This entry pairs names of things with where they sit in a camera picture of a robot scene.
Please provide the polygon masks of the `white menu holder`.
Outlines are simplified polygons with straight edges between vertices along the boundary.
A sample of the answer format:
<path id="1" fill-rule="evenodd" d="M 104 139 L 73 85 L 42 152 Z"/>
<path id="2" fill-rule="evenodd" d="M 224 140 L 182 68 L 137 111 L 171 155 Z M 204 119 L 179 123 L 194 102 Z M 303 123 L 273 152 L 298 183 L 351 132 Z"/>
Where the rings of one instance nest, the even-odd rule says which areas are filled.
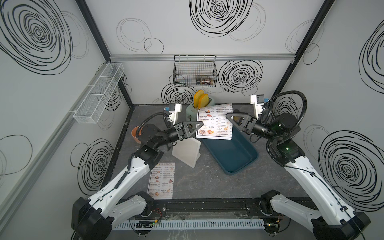
<path id="1" fill-rule="evenodd" d="M 196 166 L 200 154 L 201 142 L 195 138 L 177 141 L 172 149 L 172 155 L 191 168 Z"/>

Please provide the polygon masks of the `new menu sheet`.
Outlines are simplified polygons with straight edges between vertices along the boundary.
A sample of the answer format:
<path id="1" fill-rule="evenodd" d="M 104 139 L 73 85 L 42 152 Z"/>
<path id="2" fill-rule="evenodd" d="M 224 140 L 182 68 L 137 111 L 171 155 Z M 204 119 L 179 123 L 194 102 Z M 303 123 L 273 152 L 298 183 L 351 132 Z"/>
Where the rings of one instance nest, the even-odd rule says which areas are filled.
<path id="1" fill-rule="evenodd" d="M 197 130 L 196 138 L 231 140 L 233 124 L 227 119 L 226 114 L 232 112 L 232 104 L 201 108 L 197 114 L 197 121 L 203 122 L 203 126 Z"/>

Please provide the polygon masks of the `old menu sheet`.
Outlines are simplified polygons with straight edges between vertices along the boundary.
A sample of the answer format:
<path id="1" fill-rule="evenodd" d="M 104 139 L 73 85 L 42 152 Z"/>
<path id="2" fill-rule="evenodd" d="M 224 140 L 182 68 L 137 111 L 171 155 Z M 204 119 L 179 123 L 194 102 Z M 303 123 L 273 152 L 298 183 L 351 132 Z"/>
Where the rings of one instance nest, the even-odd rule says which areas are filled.
<path id="1" fill-rule="evenodd" d="M 159 162 L 151 171 L 148 194 L 155 200 L 171 200 L 174 192 L 175 162 Z"/>

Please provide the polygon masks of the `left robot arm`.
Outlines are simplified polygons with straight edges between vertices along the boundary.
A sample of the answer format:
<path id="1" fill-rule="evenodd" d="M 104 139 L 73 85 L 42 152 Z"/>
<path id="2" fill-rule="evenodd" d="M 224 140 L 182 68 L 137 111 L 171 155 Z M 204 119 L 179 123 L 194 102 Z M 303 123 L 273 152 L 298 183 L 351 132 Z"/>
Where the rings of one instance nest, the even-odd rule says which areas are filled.
<path id="1" fill-rule="evenodd" d="M 80 197 L 73 204 L 73 237 L 105 240 L 116 226 L 129 218 L 150 215 L 154 199 L 149 194 L 141 191 L 125 201 L 122 198 L 159 163 L 164 154 L 159 147 L 191 138 L 203 124 L 202 121 L 181 122 L 162 131 L 154 124 L 142 123 L 137 132 L 141 146 L 128 158 L 127 167 L 88 199 Z"/>

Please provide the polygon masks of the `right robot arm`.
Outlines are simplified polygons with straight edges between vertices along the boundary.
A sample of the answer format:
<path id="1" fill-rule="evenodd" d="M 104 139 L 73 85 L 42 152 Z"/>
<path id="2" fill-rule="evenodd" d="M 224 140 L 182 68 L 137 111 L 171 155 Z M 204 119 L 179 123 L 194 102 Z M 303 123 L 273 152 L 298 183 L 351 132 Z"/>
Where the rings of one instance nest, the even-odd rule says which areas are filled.
<path id="1" fill-rule="evenodd" d="M 263 196 L 267 210 L 301 224 L 317 240 L 354 240 L 363 235 L 363 230 L 371 223 L 370 218 L 343 201 L 292 140 L 300 130 L 299 120 L 294 115 L 283 113 L 271 124 L 263 124 L 247 113 L 228 113 L 226 118 L 239 131 L 267 139 L 270 157 L 296 179 L 316 206 L 313 210 L 288 200 L 277 191 L 269 191 Z"/>

